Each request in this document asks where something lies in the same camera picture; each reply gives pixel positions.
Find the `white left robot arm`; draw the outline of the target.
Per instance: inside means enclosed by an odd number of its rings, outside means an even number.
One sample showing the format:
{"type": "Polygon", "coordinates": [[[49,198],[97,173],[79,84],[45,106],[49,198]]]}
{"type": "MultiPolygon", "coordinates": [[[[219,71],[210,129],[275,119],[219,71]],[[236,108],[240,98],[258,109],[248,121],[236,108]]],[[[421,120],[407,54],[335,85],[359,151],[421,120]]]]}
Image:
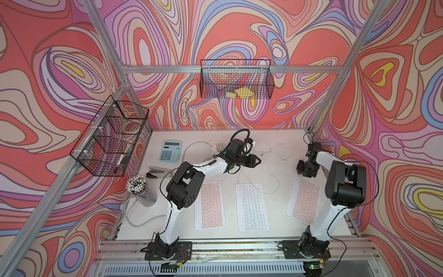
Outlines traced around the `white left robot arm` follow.
{"type": "Polygon", "coordinates": [[[177,168],[166,187],[169,202],[166,219],[153,241],[159,254],[171,256],[177,249],[182,213],[196,201],[206,179],[229,173],[234,167],[254,168],[261,163],[260,158],[250,153],[253,146],[250,137],[244,140],[231,138],[227,147],[210,162],[195,165],[183,162],[177,168]]]}

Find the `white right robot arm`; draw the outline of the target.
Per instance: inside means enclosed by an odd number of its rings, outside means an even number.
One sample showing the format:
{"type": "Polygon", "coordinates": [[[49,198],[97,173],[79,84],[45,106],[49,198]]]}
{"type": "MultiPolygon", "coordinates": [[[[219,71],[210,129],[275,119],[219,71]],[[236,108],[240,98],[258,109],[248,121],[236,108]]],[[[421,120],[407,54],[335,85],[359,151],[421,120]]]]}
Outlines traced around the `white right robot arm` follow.
{"type": "Polygon", "coordinates": [[[298,174],[313,178],[321,167],[328,170],[326,204],[313,224],[303,232],[298,243],[300,253],[310,257],[324,253],[339,221],[346,213],[365,202],[367,177],[364,166],[338,158],[323,150],[318,142],[308,144],[306,157],[308,160],[298,162],[298,174]]]}

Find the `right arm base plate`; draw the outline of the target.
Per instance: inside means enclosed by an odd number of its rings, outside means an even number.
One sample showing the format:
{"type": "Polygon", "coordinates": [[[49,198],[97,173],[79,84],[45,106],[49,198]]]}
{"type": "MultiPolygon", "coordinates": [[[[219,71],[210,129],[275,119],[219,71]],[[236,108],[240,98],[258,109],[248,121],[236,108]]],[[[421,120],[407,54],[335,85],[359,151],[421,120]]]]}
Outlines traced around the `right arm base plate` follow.
{"type": "Polygon", "coordinates": [[[331,258],[329,241],[282,241],[277,244],[286,259],[328,260],[331,258]]]}

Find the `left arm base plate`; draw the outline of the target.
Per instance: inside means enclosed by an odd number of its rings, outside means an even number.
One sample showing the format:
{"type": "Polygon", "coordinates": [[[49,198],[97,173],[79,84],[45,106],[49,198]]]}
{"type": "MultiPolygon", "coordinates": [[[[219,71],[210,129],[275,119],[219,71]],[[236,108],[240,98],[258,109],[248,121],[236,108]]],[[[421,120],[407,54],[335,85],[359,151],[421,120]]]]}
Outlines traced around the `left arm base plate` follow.
{"type": "Polygon", "coordinates": [[[162,241],[149,242],[140,250],[148,261],[189,260],[192,257],[193,244],[190,241],[178,241],[168,245],[162,241]]]}

